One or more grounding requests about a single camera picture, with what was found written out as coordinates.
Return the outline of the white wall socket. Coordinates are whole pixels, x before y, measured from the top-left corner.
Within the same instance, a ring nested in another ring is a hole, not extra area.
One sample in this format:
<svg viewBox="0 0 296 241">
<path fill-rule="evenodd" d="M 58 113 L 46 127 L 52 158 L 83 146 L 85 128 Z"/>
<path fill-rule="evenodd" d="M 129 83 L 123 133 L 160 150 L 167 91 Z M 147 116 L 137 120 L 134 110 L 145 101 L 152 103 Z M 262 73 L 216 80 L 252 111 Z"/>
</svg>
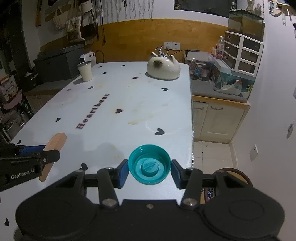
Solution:
<svg viewBox="0 0 296 241">
<path fill-rule="evenodd" d="M 164 47 L 166 50 L 177 50 L 179 51 L 181 49 L 181 44 L 178 42 L 164 42 Z"/>
</svg>

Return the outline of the round brown trash bin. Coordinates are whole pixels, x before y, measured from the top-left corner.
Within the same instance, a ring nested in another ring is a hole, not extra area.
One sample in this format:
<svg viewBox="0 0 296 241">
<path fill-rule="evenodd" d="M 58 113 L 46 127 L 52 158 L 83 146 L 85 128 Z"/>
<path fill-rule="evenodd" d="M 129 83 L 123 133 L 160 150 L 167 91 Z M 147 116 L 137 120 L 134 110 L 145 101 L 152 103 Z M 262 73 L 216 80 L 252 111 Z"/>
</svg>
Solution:
<svg viewBox="0 0 296 241">
<path fill-rule="evenodd" d="M 228 188 L 242 188 L 245 185 L 250 185 L 253 187 L 253 184 L 249 177 L 243 173 L 242 171 L 235 169 L 235 168 L 221 168 L 216 170 L 213 175 L 215 176 L 216 173 L 226 174 L 224 176 L 225 183 Z M 214 187 L 205 187 L 202 188 L 201 193 L 201 204 L 205 204 L 210 201 L 212 198 L 219 195 L 219 188 L 218 185 L 215 184 Z"/>
</svg>

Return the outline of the glass fish tank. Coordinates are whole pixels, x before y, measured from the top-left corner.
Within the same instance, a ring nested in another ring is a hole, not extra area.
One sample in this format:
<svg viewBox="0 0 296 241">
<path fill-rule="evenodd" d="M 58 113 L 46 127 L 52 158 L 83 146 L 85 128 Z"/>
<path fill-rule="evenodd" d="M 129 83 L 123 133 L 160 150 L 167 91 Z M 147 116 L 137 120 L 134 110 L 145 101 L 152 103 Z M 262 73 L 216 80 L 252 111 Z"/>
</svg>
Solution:
<svg viewBox="0 0 296 241">
<path fill-rule="evenodd" d="M 230 11 L 228 31 L 240 33 L 255 40 L 262 41 L 264 35 L 264 18 L 242 9 Z"/>
</svg>

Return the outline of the cream paper cup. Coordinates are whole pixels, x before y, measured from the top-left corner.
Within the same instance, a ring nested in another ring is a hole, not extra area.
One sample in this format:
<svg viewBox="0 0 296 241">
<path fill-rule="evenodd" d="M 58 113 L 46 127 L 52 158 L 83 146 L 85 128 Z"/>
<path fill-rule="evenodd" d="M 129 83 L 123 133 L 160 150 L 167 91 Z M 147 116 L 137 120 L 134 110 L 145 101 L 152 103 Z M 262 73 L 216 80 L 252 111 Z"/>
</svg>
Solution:
<svg viewBox="0 0 296 241">
<path fill-rule="evenodd" d="M 78 67 L 78 70 L 79 70 L 80 75 L 82 77 L 82 80 L 84 82 L 88 82 L 92 79 L 92 71 L 91 71 L 91 62 L 90 61 L 79 63 L 77 65 L 77 67 Z"/>
</svg>

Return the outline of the clear plastic storage box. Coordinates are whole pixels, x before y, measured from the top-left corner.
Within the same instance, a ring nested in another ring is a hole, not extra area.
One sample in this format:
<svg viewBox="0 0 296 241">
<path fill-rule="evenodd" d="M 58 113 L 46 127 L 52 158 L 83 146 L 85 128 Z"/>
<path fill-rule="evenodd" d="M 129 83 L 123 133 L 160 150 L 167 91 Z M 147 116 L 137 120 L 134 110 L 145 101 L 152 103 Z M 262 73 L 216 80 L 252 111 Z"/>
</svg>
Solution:
<svg viewBox="0 0 296 241">
<path fill-rule="evenodd" d="M 193 80 L 208 81 L 214 66 L 212 55 L 199 50 L 186 50 L 184 61 L 189 66 L 190 78 Z"/>
</svg>

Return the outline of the white small heater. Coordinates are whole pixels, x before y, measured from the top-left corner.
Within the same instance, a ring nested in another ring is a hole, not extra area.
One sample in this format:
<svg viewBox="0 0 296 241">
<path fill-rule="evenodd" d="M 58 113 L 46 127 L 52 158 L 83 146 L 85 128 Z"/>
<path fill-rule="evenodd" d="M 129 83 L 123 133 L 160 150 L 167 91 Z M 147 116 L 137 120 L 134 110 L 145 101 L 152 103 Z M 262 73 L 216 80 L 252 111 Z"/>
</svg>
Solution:
<svg viewBox="0 0 296 241">
<path fill-rule="evenodd" d="M 91 62 L 91 66 L 93 67 L 94 65 L 96 65 L 96 56 L 95 53 L 93 51 L 90 51 L 86 54 L 82 54 L 80 56 L 80 62 Z"/>
</svg>

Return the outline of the white wall switch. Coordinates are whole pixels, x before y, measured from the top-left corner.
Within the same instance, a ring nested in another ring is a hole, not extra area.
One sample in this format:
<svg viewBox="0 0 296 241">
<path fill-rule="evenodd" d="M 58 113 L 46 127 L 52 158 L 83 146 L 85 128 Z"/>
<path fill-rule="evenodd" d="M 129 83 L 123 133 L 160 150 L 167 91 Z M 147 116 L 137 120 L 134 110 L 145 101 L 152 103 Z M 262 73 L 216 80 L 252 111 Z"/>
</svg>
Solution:
<svg viewBox="0 0 296 241">
<path fill-rule="evenodd" d="M 249 152 L 250 161 L 253 162 L 256 159 L 256 157 L 258 156 L 258 154 L 259 154 L 258 148 L 257 148 L 257 145 L 255 144 Z"/>
</svg>

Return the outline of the white cat-shaped ceramic bowl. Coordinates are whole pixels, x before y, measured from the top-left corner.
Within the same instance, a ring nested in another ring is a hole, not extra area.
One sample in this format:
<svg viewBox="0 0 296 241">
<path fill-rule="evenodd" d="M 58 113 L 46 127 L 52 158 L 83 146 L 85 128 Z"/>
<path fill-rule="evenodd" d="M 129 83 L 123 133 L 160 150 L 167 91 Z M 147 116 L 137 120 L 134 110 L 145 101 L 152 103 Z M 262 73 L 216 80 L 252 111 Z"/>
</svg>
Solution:
<svg viewBox="0 0 296 241">
<path fill-rule="evenodd" d="M 147 74 L 155 79 L 176 80 L 180 76 L 179 62 L 173 55 L 165 55 L 163 46 L 156 48 L 159 53 L 152 52 L 147 63 Z"/>
</svg>

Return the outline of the teal plastic lid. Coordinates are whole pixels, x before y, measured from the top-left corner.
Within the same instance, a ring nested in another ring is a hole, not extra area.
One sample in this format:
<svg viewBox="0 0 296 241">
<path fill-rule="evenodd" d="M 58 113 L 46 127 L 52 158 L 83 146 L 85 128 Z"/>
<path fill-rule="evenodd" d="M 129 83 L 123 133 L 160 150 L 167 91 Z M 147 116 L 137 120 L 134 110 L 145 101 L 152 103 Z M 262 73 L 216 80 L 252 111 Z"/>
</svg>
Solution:
<svg viewBox="0 0 296 241">
<path fill-rule="evenodd" d="M 144 185 L 156 185 L 168 176 L 171 158 L 161 147 L 142 145 L 132 151 L 128 158 L 128 168 L 132 176 Z"/>
</svg>

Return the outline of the hanging tote bag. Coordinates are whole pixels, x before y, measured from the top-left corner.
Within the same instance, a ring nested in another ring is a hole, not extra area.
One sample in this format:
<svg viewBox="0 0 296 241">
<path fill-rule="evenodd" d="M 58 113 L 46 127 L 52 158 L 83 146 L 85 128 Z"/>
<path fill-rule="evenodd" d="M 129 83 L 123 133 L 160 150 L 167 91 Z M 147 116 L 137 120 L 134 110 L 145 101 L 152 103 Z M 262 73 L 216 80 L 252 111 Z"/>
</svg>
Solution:
<svg viewBox="0 0 296 241">
<path fill-rule="evenodd" d="M 85 39 L 81 35 L 82 13 L 77 1 L 71 3 L 68 18 L 66 20 L 67 40 L 69 43 L 82 42 Z"/>
</svg>

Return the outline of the white drawer organizer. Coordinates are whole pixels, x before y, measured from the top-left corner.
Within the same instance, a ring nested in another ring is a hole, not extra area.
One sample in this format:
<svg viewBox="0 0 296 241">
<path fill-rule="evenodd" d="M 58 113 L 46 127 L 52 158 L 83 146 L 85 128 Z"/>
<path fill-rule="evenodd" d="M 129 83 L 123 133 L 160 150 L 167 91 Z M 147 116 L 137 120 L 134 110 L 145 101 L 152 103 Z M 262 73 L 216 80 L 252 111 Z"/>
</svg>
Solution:
<svg viewBox="0 0 296 241">
<path fill-rule="evenodd" d="M 255 78 L 264 43 L 240 33 L 225 31 L 222 61 L 232 71 Z"/>
</svg>

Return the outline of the wooden piece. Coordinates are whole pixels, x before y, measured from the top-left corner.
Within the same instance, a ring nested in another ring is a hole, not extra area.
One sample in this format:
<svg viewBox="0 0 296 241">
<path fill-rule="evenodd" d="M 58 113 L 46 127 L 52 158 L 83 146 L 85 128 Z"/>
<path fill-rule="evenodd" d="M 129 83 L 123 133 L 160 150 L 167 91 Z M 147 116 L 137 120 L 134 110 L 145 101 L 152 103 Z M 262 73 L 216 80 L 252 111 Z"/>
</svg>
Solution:
<svg viewBox="0 0 296 241">
<path fill-rule="evenodd" d="M 67 136 L 65 133 L 57 133 L 46 144 L 45 148 L 43 149 L 43 153 L 45 154 L 43 160 L 43 170 L 41 176 L 39 177 L 41 182 L 46 181 L 53 164 L 59 160 L 60 151 L 65 145 L 66 141 Z"/>
</svg>

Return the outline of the cream lower cabinet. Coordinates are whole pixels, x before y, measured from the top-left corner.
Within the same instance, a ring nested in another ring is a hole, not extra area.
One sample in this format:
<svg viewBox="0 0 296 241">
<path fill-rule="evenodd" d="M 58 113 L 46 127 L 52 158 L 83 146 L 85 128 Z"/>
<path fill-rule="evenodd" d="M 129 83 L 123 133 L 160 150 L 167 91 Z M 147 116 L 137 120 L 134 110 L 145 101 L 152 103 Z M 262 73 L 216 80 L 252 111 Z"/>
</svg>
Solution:
<svg viewBox="0 0 296 241">
<path fill-rule="evenodd" d="M 194 140 L 229 144 L 246 117 L 249 102 L 192 96 Z"/>
</svg>

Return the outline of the teal patterned box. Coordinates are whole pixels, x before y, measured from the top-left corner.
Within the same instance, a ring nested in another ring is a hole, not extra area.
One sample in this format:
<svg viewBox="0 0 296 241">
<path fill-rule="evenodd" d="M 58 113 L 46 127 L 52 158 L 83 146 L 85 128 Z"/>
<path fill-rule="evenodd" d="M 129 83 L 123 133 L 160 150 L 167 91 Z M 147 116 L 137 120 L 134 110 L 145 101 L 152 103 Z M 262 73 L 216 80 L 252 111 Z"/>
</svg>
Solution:
<svg viewBox="0 0 296 241">
<path fill-rule="evenodd" d="M 255 77 L 233 71 L 222 60 L 213 56 L 211 58 L 213 65 L 209 82 L 214 91 L 248 100 L 255 83 Z"/>
</svg>

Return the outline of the plastic water bottle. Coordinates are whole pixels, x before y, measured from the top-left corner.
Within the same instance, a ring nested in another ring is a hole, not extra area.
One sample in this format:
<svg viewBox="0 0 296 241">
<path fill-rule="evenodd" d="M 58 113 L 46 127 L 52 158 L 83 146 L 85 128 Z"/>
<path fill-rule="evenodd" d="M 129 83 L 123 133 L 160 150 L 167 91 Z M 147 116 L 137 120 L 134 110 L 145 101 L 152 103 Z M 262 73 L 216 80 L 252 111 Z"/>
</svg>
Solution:
<svg viewBox="0 0 296 241">
<path fill-rule="evenodd" d="M 218 43 L 216 44 L 216 59 L 222 60 L 225 48 L 224 36 L 220 36 Z"/>
</svg>

